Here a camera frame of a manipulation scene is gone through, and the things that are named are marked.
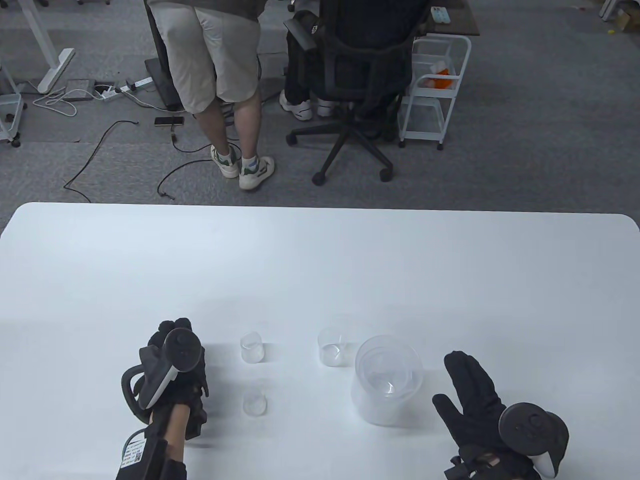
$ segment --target khaki shorts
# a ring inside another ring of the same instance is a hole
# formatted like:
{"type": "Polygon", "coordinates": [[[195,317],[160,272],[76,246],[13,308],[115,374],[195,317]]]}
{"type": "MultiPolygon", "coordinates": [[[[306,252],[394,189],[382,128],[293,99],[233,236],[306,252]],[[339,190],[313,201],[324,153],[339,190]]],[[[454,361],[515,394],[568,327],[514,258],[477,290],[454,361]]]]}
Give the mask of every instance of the khaki shorts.
{"type": "Polygon", "coordinates": [[[216,97],[235,103],[253,96],[258,88],[258,22],[178,3],[152,3],[150,8],[187,112],[202,112],[216,97]]]}

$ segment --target sneaker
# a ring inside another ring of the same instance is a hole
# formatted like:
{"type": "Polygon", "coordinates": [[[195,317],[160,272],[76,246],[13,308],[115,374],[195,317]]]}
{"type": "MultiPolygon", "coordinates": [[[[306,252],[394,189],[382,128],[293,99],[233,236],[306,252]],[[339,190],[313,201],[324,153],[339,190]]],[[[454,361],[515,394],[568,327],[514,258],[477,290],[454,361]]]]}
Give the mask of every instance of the sneaker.
{"type": "Polygon", "coordinates": [[[273,175],[276,163],[271,157],[258,157],[257,165],[250,170],[242,167],[240,171],[240,188],[242,190],[253,190],[262,182],[273,175]]]}
{"type": "Polygon", "coordinates": [[[337,102],[332,102],[330,100],[318,99],[318,116],[333,116],[333,109],[337,102]]]}
{"type": "Polygon", "coordinates": [[[240,174],[240,171],[237,164],[236,151],[230,145],[229,151],[231,152],[231,165],[227,160],[220,159],[220,155],[213,145],[211,145],[211,159],[218,165],[224,178],[234,179],[240,174]]]}
{"type": "Polygon", "coordinates": [[[311,112],[311,100],[305,100],[300,105],[292,105],[287,100],[287,97],[284,96],[284,90],[280,92],[280,106],[284,111],[290,111],[293,116],[302,122],[311,120],[314,115],[311,112]]]}

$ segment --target chair base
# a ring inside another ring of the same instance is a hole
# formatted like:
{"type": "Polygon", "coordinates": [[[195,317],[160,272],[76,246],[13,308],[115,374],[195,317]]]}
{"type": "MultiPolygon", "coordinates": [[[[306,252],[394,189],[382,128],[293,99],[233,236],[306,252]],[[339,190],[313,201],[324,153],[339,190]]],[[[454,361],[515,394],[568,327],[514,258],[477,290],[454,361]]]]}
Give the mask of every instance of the chair base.
{"type": "Polygon", "coordinates": [[[298,135],[326,135],[326,134],[339,134],[338,140],[333,145],[329,156],[324,161],[324,165],[319,172],[312,177],[314,185],[323,185],[326,181],[326,172],[335,160],[338,152],[347,141],[348,138],[355,139],[361,144],[371,155],[373,155],[382,165],[385,167],[380,170],[380,181],[388,182],[393,178],[394,165],[389,159],[375,146],[373,142],[362,132],[363,129],[375,129],[380,128],[380,122],[371,122],[367,120],[355,120],[353,112],[349,112],[346,118],[339,122],[332,122],[330,124],[315,125],[313,127],[307,127],[303,129],[292,130],[287,135],[287,144],[295,145],[298,143],[298,135]]]}

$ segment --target hand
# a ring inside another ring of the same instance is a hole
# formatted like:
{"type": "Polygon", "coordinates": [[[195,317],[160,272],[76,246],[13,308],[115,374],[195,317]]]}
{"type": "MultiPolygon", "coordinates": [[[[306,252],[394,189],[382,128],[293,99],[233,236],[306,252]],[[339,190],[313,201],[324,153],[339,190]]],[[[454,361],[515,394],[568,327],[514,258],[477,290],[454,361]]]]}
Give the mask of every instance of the hand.
{"type": "Polygon", "coordinates": [[[444,365],[456,388],[463,413],[444,394],[433,396],[432,402],[458,447],[483,447],[500,459],[512,478],[540,480],[533,462],[502,441],[498,420],[506,407],[495,392],[493,380],[478,361],[462,351],[454,351],[445,356],[444,365]]]}
{"type": "MultiPolygon", "coordinates": [[[[191,322],[186,318],[178,318],[175,322],[164,321],[158,326],[158,331],[153,334],[148,342],[149,346],[155,346],[158,350],[162,350],[166,336],[174,328],[191,329],[191,322]]],[[[144,376],[141,377],[133,388],[134,395],[138,395],[143,384],[144,376]]],[[[191,411],[202,409],[202,391],[209,396],[209,387],[207,385],[207,377],[205,374],[204,348],[198,365],[190,372],[178,373],[175,380],[169,382],[160,398],[153,405],[153,409],[166,405],[187,405],[191,411]]]]}

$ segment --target green and white sneaker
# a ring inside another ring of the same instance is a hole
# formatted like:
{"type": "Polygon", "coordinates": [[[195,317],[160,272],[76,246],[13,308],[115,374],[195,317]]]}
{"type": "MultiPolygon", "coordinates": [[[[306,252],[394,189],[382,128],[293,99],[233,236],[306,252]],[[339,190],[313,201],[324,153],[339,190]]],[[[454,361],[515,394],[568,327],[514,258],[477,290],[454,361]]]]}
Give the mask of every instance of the green and white sneaker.
{"type": "Polygon", "coordinates": [[[220,158],[218,151],[213,147],[213,145],[211,145],[211,159],[216,163],[216,165],[218,165],[218,168],[222,172],[224,178],[234,179],[240,174],[240,170],[238,168],[236,151],[233,147],[229,146],[229,152],[231,152],[231,162],[220,158]]]}
{"type": "Polygon", "coordinates": [[[276,163],[271,157],[257,157],[254,165],[244,166],[240,171],[240,188],[253,190],[273,175],[276,163]]]}

